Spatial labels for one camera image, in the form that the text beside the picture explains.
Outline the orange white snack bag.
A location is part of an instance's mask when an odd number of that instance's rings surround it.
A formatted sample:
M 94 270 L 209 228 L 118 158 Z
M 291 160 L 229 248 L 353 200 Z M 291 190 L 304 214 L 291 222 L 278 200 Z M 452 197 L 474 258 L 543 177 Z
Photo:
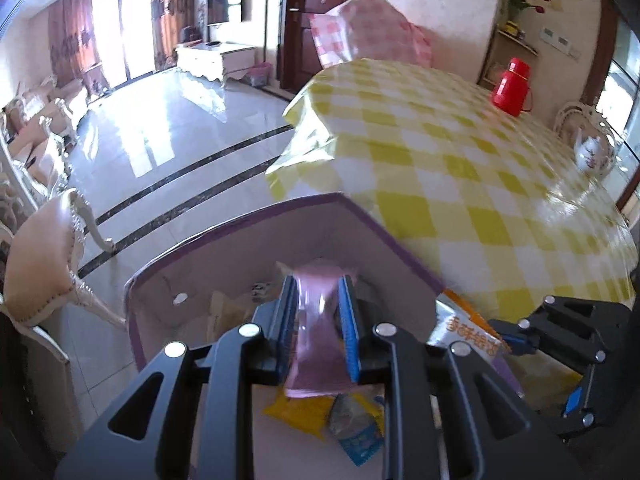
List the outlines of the orange white snack bag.
M 465 342 L 488 363 L 509 350 L 488 322 L 450 289 L 436 297 L 435 314 L 436 324 L 426 341 L 429 346 L 448 348 L 455 342 Z

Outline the purple rimmed storage box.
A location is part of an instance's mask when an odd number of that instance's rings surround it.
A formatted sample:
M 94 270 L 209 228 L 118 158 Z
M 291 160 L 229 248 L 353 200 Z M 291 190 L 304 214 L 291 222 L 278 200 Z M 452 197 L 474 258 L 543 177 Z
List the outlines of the purple rimmed storage box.
M 324 260 L 355 272 L 384 318 L 427 340 L 445 286 L 363 209 L 341 194 L 296 198 L 195 234 L 168 249 L 125 287 L 134 362 L 143 370 L 168 342 L 206 343 L 210 296 L 246 295 L 277 263 Z

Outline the pink snack packet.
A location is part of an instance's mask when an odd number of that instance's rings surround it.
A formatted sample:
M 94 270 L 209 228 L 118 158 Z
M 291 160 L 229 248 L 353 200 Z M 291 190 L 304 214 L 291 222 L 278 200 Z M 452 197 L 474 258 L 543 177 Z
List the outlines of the pink snack packet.
M 328 260 L 297 268 L 296 345 L 284 392 L 289 398 L 337 396 L 352 391 L 337 307 L 338 282 L 346 271 Z

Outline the blue snack packet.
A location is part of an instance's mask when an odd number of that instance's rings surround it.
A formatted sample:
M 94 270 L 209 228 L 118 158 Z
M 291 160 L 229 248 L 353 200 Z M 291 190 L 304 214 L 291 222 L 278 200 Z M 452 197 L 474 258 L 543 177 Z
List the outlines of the blue snack packet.
M 345 393 L 334 400 L 328 429 L 352 463 L 360 467 L 382 448 L 384 422 L 380 398 Z

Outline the yellow checkered tablecloth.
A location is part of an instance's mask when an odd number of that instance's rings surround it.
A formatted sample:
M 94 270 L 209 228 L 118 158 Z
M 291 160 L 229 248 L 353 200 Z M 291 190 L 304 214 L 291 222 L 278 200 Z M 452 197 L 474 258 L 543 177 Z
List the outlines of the yellow checkered tablecloth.
M 611 197 L 479 86 L 358 60 L 314 76 L 284 118 L 273 196 L 347 195 L 480 314 L 515 320 L 549 295 L 634 302 L 637 246 Z

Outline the white floral teapot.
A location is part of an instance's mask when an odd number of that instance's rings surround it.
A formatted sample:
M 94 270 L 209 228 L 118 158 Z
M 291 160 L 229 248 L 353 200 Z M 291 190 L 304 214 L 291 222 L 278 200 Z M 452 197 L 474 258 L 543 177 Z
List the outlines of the white floral teapot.
M 607 136 L 591 134 L 584 127 L 576 131 L 574 143 L 575 164 L 584 174 L 604 178 L 612 169 L 614 150 Z

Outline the white ornate chair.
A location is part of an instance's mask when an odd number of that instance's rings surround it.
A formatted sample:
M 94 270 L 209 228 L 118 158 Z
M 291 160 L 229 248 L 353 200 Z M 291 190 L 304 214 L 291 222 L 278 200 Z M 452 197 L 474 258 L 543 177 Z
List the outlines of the white ornate chair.
M 602 133 L 607 136 L 614 150 L 614 162 L 616 161 L 620 141 L 616 138 L 615 130 L 592 106 L 581 102 L 569 102 L 556 114 L 553 131 L 573 150 L 573 153 L 576 131 L 579 127 L 584 127 L 591 134 Z

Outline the cream leather dining chair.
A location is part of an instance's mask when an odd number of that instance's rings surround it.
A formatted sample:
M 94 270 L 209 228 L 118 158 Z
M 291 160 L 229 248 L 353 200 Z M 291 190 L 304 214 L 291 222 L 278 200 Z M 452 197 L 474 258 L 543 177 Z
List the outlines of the cream leather dining chair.
M 104 252 L 115 251 L 76 188 L 47 200 L 15 233 L 5 226 L 1 229 L 1 240 L 9 245 L 1 313 L 21 335 L 41 344 L 64 365 L 70 358 L 40 327 L 54 311 L 73 304 L 121 330 L 127 327 L 125 318 L 107 307 L 79 276 L 86 234 Z

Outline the red thermos jug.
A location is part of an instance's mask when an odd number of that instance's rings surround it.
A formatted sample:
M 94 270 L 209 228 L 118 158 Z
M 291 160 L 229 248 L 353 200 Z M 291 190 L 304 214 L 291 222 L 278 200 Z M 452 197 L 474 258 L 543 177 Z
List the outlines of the red thermos jug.
M 511 58 L 508 68 L 491 92 L 490 102 L 506 114 L 518 117 L 533 109 L 529 88 L 530 66 L 520 58 Z

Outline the corner wooden shelf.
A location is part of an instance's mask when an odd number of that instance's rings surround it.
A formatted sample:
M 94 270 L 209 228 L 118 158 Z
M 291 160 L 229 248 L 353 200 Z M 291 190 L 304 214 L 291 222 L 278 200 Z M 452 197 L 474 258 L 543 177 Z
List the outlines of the corner wooden shelf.
M 492 32 L 477 83 L 488 90 L 495 88 L 501 80 L 502 73 L 508 69 L 512 58 L 519 58 L 525 62 L 530 68 L 530 74 L 533 75 L 538 61 L 538 52 L 526 42 L 496 26 Z

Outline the white tv cabinet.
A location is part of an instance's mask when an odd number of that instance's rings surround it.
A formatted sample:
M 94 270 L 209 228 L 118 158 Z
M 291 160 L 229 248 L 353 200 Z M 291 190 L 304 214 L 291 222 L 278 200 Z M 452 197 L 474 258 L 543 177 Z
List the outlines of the white tv cabinet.
M 229 79 L 241 80 L 256 64 L 256 47 L 221 42 L 220 44 L 178 44 L 177 67 L 194 77 L 223 86 Z

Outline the beige sofa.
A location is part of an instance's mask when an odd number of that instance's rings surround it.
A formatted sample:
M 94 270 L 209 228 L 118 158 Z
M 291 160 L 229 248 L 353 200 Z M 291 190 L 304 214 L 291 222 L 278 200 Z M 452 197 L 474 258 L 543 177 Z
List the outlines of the beige sofa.
M 78 125 L 88 112 L 87 99 L 81 79 L 58 88 L 56 77 L 49 76 L 14 96 L 3 109 L 11 158 L 49 193 L 66 187 L 67 151 L 77 143 Z

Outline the pink checkered covered chair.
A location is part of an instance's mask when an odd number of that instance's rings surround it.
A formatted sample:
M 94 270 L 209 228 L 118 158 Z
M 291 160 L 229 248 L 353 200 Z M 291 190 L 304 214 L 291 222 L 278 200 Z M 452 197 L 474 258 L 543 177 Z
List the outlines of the pink checkered covered chair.
M 431 41 L 387 0 L 348 0 L 309 23 L 323 68 L 360 58 L 432 66 Z

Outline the wall television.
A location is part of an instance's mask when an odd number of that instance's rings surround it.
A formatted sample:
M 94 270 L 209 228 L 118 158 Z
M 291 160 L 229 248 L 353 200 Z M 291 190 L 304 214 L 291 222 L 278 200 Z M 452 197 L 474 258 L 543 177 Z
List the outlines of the wall television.
M 198 22 L 204 25 L 239 23 L 243 17 L 243 0 L 195 0 Z

